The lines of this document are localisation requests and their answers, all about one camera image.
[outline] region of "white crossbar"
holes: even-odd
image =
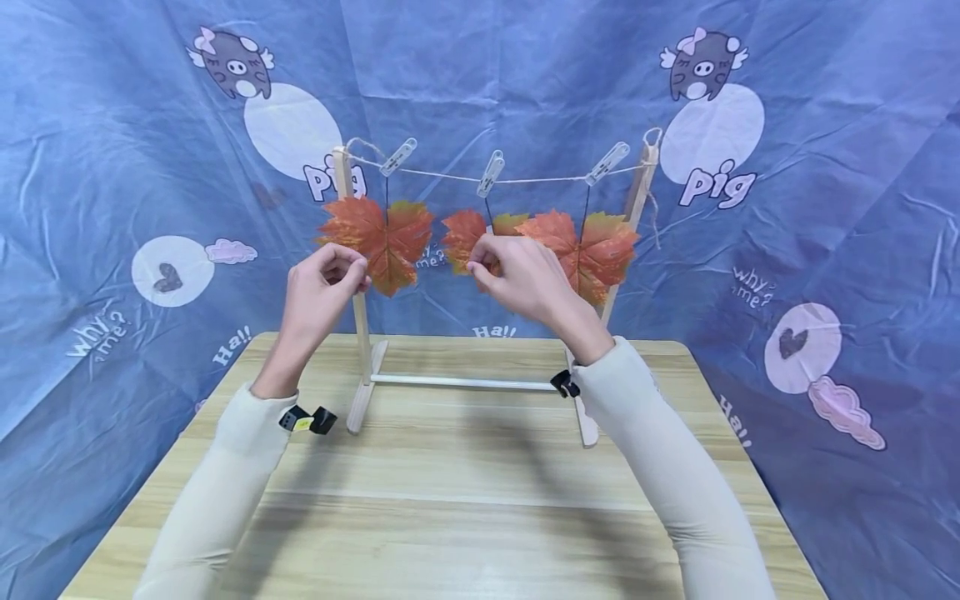
[[[396,375],[375,373],[371,381],[376,383],[397,383],[401,385],[428,385],[444,388],[481,388],[487,390],[522,390],[528,392],[553,392],[557,389],[541,381],[502,381],[497,379],[469,379],[465,377],[424,377],[419,375]]]

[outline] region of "human hand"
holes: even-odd
[[[324,245],[292,268],[280,332],[251,393],[261,398],[295,394],[310,356],[336,326],[347,302],[370,284],[367,259],[337,244]]]
[[[494,260],[502,276],[487,268]],[[473,247],[467,269],[480,290],[504,308],[550,327],[580,364],[592,364],[613,348],[596,311],[573,291],[557,255],[540,242],[486,233]]]

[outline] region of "yellow label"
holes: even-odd
[[[304,417],[294,423],[294,431],[306,431],[313,424],[313,417]]]

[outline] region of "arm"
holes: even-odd
[[[486,264],[499,262],[502,276]],[[775,598],[750,523],[707,451],[663,401],[640,355],[571,289],[553,251],[486,234],[467,264],[480,289],[549,326],[573,353],[587,414],[623,452],[680,557],[689,600]]]
[[[237,391],[160,530],[134,600],[200,600],[219,588],[290,439],[279,421],[296,403],[296,395],[260,399],[249,385]]]
[[[134,600],[205,600],[220,587],[290,440],[279,422],[297,403],[300,376],[350,298],[370,283],[367,260],[336,244],[290,270],[270,355],[220,417],[210,449],[160,530]]]
[[[776,598],[753,530],[707,451],[623,338],[575,366],[587,413],[611,438],[663,522],[693,600]]]

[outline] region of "cartoon pig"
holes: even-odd
[[[670,95],[674,100],[716,98],[730,72],[743,65],[750,55],[740,50],[740,40],[698,27],[693,36],[677,44],[677,54],[669,48],[660,53],[660,66],[670,69]]]
[[[228,32],[214,32],[200,28],[200,36],[193,40],[196,51],[186,49],[193,63],[205,68],[213,81],[230,98],[239,94],[254,98],[262,93],[270,98],[269,69],[274,68],[274,55],[270,50],[260,50],[249,37],[240,37]]]

